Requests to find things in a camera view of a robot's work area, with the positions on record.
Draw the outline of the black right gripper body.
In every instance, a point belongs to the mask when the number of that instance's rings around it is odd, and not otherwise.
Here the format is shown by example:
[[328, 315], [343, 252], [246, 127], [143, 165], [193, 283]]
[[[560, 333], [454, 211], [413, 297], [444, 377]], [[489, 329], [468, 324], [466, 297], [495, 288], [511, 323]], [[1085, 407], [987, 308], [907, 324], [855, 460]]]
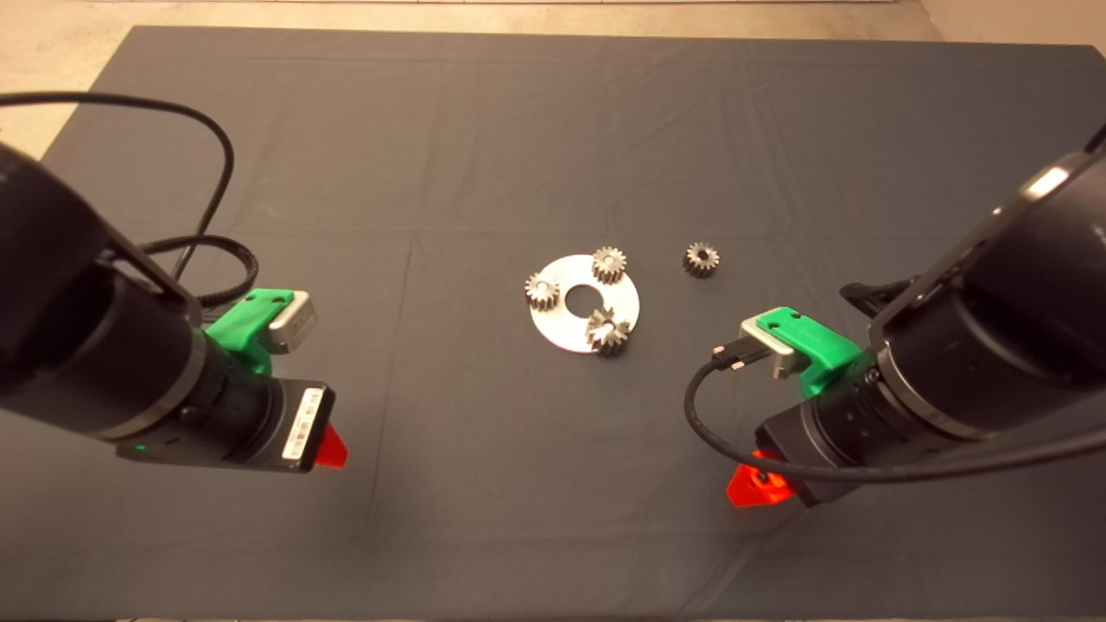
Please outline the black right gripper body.
[[879, 371], [852, 367], [816, 397], [763, 421], [757, 446], [805, 467], [889, 467], [908, 460], [901, 415]]

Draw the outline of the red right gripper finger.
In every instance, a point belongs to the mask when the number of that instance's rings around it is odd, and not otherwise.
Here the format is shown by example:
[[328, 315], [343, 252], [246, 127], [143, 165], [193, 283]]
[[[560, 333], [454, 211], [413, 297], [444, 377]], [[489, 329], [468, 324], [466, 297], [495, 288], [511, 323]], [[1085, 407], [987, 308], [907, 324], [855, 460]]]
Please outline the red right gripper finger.
[[748, 464], [735, 466], [728, 484], [728, 500], [735, 508], [778, 505], [793, 495], [794, 489], [785, 477]]

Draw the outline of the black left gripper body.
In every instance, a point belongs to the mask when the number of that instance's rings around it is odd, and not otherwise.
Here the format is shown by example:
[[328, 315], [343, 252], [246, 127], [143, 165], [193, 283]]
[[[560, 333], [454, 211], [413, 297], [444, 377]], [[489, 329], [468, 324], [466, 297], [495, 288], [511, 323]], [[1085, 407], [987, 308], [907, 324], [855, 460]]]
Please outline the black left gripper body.
[[201, 379], [161, 421], [119, 440], [116, 455], [161, 466], [307, 473], [335, 404], [335, 390], [315, 379], [230, 371]]

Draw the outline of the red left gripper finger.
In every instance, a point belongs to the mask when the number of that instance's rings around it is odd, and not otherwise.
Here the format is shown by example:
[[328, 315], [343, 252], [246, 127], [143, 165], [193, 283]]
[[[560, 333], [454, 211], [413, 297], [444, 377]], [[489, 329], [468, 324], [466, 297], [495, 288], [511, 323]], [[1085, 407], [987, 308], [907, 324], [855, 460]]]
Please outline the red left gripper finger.
[[348, 462], [348, 448], [334, 425], [328, 422], [324, 435], [317, 446], [316, 467], [342, 469]]

